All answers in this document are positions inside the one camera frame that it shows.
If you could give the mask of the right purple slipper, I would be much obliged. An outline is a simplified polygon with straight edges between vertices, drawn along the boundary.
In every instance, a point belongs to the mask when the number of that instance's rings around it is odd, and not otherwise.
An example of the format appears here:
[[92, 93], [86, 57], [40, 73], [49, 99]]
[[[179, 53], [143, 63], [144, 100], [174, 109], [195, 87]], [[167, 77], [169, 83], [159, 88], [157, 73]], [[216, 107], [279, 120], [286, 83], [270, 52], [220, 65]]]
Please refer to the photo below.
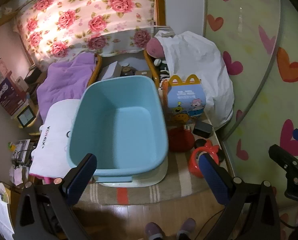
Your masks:
[[194, 232], [195, 228], [196, 221], [193, 218], [188, 218], [177, 232], [177, 240], [190, 240], [190, 234]]

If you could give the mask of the Happy Meal cardboard box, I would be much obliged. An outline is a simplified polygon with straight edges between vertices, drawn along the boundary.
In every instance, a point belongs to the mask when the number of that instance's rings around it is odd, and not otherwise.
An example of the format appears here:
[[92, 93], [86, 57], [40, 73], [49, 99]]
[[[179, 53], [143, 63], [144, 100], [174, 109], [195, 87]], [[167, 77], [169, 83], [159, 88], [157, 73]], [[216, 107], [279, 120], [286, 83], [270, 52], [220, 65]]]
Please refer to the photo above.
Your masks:
[[165, 119], [170, 125], [193, 123], [204, 112], [206, 95], [195, 74], [189, 75], [185, 81], [177, 75], [164, 80], [162, 93]]

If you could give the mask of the white Kotex package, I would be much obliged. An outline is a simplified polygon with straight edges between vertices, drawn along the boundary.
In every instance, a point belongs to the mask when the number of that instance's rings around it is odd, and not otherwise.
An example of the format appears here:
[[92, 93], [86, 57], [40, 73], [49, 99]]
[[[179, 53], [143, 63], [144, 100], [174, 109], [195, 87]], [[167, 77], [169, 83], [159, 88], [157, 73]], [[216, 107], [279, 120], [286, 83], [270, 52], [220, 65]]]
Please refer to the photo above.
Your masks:
[[66, 154], [79, 104], [79, 99], [56, 102], [48, 110], [46, 120], [40, 127], [40, 138], [32, 151], [29, 174], [46, 184], [52, 183], [55, 178], [64, 178], [71, 169]]

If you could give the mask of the white storage box lid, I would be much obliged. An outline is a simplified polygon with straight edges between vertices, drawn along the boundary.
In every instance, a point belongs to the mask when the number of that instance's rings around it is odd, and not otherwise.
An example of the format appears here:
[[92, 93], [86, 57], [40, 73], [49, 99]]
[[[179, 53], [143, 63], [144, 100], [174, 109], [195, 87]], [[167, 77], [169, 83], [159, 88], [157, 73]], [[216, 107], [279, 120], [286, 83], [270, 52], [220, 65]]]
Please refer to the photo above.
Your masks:
[[149, 172], [136, 174], [129, 177], [98, 177], [93, 176], [96, 183], [106, 187], [123, 187], [123, 188], [135, 188], [135, 187], [149, 187], [161, 182], [168, 169], [168, 158], [162, 162], [160, 166]]

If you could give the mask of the rose floral bedspread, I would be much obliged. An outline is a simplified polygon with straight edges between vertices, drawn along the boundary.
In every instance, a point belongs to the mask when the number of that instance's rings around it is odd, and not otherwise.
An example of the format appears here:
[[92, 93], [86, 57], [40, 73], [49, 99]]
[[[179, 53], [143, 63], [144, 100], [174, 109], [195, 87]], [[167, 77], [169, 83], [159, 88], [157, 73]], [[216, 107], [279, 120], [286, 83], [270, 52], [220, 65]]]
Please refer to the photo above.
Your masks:
[[28, 0], [15, 31], [42, 68], [84, 52], [136, 53], [154, 33], [154, 0]]

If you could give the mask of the red Minnie Mouse alarm clock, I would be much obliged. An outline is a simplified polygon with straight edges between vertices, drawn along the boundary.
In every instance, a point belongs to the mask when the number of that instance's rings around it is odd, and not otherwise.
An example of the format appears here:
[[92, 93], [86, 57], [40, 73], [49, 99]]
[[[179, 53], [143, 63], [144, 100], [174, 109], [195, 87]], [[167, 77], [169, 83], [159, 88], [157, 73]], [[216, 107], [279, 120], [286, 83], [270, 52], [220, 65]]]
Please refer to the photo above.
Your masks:
[[190, 174], [197, 178], [204, 177], [202, 173], [202, 156], [210, 157], [217, 165], [220, 165], [225, 158], [220, 145], [214, 145], [211, 140], [197, 139], [188, 161]]

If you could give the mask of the purple cardboard box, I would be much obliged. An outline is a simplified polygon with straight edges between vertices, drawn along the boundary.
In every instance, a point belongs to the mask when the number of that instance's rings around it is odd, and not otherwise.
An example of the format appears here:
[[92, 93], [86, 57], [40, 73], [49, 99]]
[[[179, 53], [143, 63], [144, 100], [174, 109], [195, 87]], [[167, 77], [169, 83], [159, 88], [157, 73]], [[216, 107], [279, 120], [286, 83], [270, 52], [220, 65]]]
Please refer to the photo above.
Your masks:
[[26, 93], [8, 77], [0, 83], [0, 105], [12, 116], [26, 101]]

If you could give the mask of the purple slipper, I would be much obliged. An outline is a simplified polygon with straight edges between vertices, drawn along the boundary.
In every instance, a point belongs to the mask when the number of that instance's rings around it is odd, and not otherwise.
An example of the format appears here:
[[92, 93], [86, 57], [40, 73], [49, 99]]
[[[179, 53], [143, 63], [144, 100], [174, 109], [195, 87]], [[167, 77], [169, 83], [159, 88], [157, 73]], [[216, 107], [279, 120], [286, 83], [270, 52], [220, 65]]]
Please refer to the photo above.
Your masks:
[[177, 232], [177, 240], [190, 240], [190, 234], [194, 232], [195, 228], [196, 221], [193, 218], [188, 218]]
[[145, 226], [145, 233], [148, 240], [163, 240], [165, 236], [160, 226], [154, 222], [150, 222]]

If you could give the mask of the purple quilted blanket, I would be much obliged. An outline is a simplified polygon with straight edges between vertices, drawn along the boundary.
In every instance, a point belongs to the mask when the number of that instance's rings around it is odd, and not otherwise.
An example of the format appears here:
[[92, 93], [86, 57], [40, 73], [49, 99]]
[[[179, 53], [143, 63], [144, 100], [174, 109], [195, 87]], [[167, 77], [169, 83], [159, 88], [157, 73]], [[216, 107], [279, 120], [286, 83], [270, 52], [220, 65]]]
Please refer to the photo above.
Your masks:
[[82, 97], [96, 63], [94, 53], [81, 53], [72, 61], [50, 64], [46, 79], [37, 89], [39, 112], [43, 121], [56, 102]]

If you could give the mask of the left purple slipper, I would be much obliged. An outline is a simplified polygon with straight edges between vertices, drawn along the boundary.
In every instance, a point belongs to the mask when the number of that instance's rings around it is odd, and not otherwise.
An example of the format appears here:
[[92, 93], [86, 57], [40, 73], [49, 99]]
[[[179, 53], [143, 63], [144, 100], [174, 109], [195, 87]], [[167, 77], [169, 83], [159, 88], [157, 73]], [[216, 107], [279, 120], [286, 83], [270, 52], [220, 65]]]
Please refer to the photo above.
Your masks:
[[165, 236], [160, 226], [154, 222], [150, 222], [145, 226], [145, 233], [148, 240], [163, 240]]

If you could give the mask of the grey 65W power charger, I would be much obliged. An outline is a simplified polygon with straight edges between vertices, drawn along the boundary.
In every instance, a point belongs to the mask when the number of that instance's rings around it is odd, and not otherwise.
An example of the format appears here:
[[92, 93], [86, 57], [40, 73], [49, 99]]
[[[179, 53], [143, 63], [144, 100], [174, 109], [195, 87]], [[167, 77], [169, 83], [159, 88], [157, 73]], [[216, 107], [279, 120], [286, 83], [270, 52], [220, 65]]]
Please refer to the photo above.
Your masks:
[[209, 138], [212, 135], [212, 131], [212, 125], [203, 121], [197, 121], [195, 123], [192, 133], [202, 138]]

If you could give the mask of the red fabric pouch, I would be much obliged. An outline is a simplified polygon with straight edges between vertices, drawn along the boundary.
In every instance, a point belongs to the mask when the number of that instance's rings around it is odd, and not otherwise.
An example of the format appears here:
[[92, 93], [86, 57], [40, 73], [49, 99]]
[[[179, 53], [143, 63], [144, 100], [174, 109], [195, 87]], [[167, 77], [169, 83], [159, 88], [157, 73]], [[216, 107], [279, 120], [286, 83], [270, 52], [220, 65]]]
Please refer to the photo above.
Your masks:
[[195, 137], [184, 127], [169, 129], [167, 135], [169, 140], [169, 151], [172, 153], [189, 152], [195, 144]]

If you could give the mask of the pink plush toy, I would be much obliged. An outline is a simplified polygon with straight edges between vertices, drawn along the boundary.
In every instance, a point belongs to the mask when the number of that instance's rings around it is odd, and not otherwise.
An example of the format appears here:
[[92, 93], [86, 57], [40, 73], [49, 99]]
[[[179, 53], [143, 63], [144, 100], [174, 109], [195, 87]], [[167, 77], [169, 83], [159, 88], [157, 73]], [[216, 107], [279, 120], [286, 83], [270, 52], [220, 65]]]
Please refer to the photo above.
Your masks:
[[159, 40], [151, 38], [146, 45], [146, 52], [149, 56], [155, 59], [163, 59], [165, 57], [164, 49]]

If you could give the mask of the heart pattern play tent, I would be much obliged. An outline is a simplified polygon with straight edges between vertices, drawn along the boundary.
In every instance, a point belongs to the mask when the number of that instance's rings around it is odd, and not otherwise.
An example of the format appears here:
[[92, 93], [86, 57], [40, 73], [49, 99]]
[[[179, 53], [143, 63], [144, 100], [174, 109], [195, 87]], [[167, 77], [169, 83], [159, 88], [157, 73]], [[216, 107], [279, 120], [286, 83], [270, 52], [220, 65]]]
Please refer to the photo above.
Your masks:
[[233, 117], [221, 137], [234, 173], [270, 181], [281, 208], [295, 205], [268, 150], [276, 144], [298, 158], [298, 12], [289, 0], [206, 0], [205, 36], [233, 83]]

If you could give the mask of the small framed picture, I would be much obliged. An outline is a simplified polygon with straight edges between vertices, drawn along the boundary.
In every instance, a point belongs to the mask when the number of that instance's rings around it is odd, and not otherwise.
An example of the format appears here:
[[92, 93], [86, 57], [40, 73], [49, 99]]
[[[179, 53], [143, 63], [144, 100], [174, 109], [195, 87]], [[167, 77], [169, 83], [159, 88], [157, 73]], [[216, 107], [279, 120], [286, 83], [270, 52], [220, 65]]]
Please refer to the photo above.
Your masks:
[[22, 126], [22, 128], [25, 128], [35, 119], [35, 117], [36, 116], [35, 116], [34, 112], [28, 106], [23, 111], [21, 111], [16, 118], [17, 118], [19, 124]]

